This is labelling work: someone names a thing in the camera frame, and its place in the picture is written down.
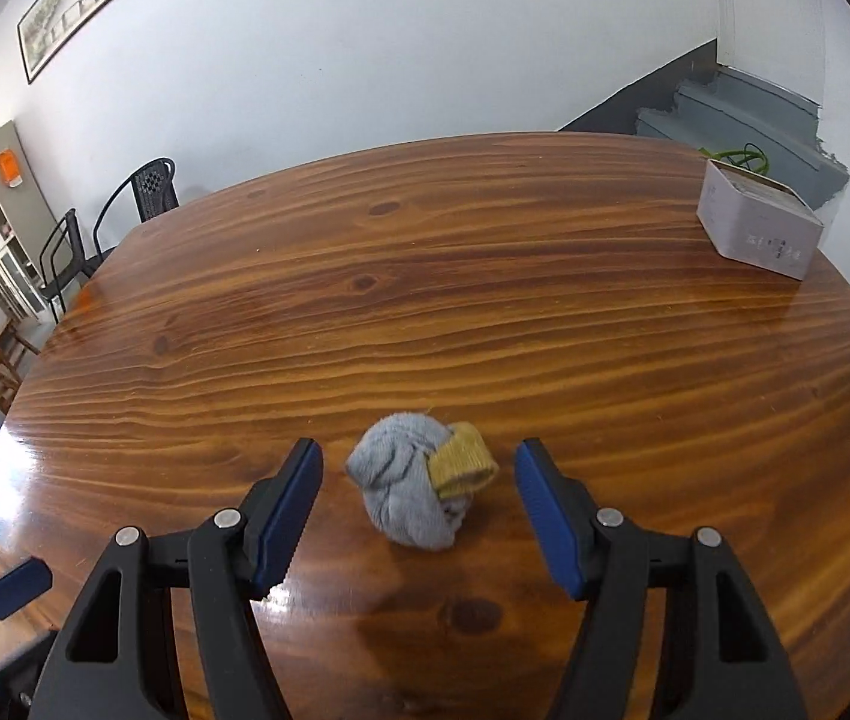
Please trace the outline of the grey tin box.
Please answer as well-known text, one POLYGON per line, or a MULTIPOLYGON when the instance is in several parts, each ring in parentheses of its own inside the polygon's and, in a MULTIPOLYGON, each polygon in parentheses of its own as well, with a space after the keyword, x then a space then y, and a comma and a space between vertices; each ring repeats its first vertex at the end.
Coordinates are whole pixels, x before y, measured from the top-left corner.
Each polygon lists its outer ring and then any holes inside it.
POLYGON ((802 281, 823 223, 792 188, 722 161, 706 161, 698 221, 724 259, 802 281))

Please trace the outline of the orange paper sign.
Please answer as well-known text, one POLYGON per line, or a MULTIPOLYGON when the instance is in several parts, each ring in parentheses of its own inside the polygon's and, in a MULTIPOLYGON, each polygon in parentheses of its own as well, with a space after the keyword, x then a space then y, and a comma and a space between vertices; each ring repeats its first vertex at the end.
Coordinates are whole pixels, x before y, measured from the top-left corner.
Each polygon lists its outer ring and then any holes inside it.
POLYGON ((20 187, 23 183, 23 171, 11 148, 0 149, 0 179, 9 188, 20 187))

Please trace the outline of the black metal chair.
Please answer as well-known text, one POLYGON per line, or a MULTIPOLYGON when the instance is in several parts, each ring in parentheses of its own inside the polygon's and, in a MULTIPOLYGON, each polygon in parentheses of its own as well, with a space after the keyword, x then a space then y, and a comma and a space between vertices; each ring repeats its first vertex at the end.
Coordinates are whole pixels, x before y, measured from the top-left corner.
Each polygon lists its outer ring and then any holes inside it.
POLYGON ((70 208, 55 223, 39 254, 39 294, 58 322, 65 312, 65 290, 80 277, 91 278, 101 265, 101 255, 85 252, 77 210, 70 208))
POLYGON ((111 206, 124 190, 130 190, 134 197, 135 208, 142 223, 154 220, 164 215, 166 211, 176 210, 179 206, 178 192, 174 188, 176 163, 168 156, 160 156, 148 161, 139 169, 135 169, 119 187, 112 192, 101 208, 96 223, 93 226, 93 244, 96 259, 104 262, 111 250, 104 249, 100 241, 101 226, 103 226, 111 206))

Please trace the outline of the grey staircase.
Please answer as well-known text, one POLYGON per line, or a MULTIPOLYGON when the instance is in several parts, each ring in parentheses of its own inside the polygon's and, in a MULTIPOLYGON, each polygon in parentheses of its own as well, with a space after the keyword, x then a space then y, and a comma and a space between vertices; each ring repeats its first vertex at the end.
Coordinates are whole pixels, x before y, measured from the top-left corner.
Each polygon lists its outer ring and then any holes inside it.
POLYGON ((695 149, 755 143, 770 176, 813 210, 848 185, 848 168, 818 137, 820 104, 717 61, 714 41, 681 54, 571 119, 568 132, 665 138, 695 149))

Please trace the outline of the grey yellow sock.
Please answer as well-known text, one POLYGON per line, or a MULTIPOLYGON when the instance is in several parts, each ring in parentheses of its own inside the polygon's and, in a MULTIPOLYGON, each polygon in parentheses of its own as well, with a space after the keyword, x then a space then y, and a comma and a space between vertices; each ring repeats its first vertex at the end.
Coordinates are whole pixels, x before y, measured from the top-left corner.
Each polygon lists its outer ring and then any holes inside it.
POLYGON ((425 413, 379 419, 345 463, 374 528, 423 551, 454 546, 473 496, 499 471, 477 427, 425 413))

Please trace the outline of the green shopping bag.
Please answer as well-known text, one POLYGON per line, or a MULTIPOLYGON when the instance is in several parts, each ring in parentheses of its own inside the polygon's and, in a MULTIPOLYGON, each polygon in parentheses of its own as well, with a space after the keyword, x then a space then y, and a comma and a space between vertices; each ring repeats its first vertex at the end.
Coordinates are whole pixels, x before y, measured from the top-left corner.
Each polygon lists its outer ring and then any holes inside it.
POLYGON ((770 171, 770 160, 768 160, 767 153, 755 143, 745 143, 740 148, 720 149, 719 151, 711 151, 702 146, 699 153, 706 156, 708 160, 721 161, 721 163, 740 167, 740 169, 753 172, 758 176, 766 176, 770 171))

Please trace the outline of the white cabinet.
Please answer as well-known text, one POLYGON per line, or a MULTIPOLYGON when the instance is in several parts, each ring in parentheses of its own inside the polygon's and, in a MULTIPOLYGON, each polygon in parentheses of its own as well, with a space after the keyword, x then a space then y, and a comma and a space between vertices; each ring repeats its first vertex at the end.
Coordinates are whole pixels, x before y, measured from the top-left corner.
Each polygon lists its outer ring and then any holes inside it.
POLYGON ((18 320, 43 320, 50 309, 39 294, 39 254, 55 218, 34 179, 15 124, 0 127, 0 149, 15 151, 23 183, 9 188, 0 179, 0 307, 18 320))

